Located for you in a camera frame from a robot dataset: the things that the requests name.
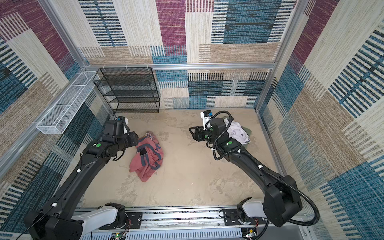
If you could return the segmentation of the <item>red printed t-shirt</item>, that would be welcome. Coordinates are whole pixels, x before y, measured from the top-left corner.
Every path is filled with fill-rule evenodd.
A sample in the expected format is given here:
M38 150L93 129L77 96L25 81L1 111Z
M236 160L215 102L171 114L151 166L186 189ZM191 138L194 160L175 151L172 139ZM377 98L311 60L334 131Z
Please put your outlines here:
M137 152L130 163L130 173L135 172L142 182L146 182L162 166L164 152L153 132L148 131L139 139Z

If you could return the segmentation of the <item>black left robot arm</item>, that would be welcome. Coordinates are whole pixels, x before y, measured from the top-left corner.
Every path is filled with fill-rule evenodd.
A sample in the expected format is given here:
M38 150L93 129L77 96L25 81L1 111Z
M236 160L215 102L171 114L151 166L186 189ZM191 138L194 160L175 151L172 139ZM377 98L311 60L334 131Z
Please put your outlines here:
M127 224L125 206L109 203L100 209L74 216L81 197L96 175L109 161L119 160L118 152L138 145L138 135L131 132L128 120L119 116L106 122L101 137L91 141L63 185L37 212L24 218L26 233L34 240L79 240L104 226L115 229Z

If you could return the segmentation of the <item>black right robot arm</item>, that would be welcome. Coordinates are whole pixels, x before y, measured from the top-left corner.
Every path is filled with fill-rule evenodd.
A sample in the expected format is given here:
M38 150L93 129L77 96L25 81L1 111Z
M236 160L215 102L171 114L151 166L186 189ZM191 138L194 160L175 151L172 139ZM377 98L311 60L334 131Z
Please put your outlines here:
M223 119L213 119L213 126L190 127L194 140L212 145L218 159L226 159L245 172L264 193L263 212L275 226L282 227L289 222L300 225L293 217L303 209L296 181L289 175L283 177L253 157L236 139L223 132Z

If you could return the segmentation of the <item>white cloth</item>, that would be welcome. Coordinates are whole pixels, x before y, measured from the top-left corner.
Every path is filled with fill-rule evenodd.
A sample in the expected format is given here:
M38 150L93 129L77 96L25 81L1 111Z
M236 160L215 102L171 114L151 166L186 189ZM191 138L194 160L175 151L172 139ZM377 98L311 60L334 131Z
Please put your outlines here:
M242 145L245 145L244 138L243 138L244 131L242 130L242 126L240 123L232 121L227 132L229 134L229 137L237 140Z

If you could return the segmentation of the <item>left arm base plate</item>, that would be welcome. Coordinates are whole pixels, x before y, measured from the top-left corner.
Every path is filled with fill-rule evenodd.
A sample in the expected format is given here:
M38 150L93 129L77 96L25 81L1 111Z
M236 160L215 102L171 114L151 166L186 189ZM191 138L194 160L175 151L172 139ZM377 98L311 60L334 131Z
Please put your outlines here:
M127 230L139 229L142 222L142 212L118 213L116 220L104 225L99 230Z

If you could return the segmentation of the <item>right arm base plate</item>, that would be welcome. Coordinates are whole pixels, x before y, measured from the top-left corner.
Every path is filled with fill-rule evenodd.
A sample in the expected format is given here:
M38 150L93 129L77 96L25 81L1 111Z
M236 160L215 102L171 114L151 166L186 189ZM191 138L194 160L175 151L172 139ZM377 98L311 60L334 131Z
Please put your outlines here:
M267 219L260 217L242 220L236 209L221 209L218 214L225 226L264 225L267 222Z

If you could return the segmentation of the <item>aluminium mounting rail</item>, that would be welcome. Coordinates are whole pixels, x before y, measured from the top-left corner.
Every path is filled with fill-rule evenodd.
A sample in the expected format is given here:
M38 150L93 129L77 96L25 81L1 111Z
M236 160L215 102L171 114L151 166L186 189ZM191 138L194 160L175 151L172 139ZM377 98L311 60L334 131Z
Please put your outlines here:
M84 240L315 240L312 227L285 223L225 226L221 209L235 206L131 207L126 213L142 212L139 229L94 230Z

